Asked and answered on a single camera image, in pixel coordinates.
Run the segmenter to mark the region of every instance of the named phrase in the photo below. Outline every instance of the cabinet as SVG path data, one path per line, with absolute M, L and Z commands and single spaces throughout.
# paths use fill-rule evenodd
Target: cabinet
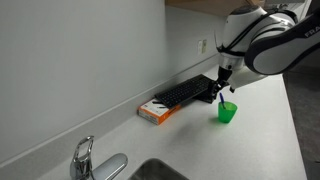
M 264 0 L 165 0 L 165 3 L 167 6 L 227 16 L 244 5 L 263 6 Z

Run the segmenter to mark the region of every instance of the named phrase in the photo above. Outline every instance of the faucet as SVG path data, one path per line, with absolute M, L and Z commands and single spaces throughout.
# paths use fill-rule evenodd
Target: faucet
M 92 170 L 91 151 L 93 139 L 94 136 L 87 136 L 78 143 L 70 164 L 72 180 L 111 180 L 128 164 L 127 156 L 118 153 Z M 89 142 L 87 152 L 79 157 L 80 147 L 86 142 Z

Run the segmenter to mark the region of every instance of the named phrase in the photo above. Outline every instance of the countertop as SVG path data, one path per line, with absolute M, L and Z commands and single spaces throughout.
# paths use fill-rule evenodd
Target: countertop
M 204 74 L 215 79 L 215 72 Z M 160 126 L 136 115 L 95 141 L 93 167 L 121 152 L 128 156 L 128 165 L 115 180 L 129 178 L 150 158 L 192 180 L 306 180 L 282 76 L 234 94 L 228 88 L 222 92 L 226 101 L 238 105 L 229 124 L 217 120 L 218 101 L 192 101 Z M 70 179 L 70 161 L 41 179 Z

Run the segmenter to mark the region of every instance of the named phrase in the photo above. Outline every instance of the stainless steel sink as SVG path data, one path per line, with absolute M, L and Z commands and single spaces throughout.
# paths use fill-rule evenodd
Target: stainless steel sink
M 149 159 L 129 180 L 188 180 L 159 159 Z

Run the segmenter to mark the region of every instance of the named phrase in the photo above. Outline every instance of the green cup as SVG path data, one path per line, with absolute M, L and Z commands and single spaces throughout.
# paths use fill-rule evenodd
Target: green cup
M 219 121 L 223 123 L 229 123 L 236 113 L 238 107 L 237 105 L 227 101 L 224 102 L 224 106 L 226 109 L 224 109 L 221 102 L 218 105 Z

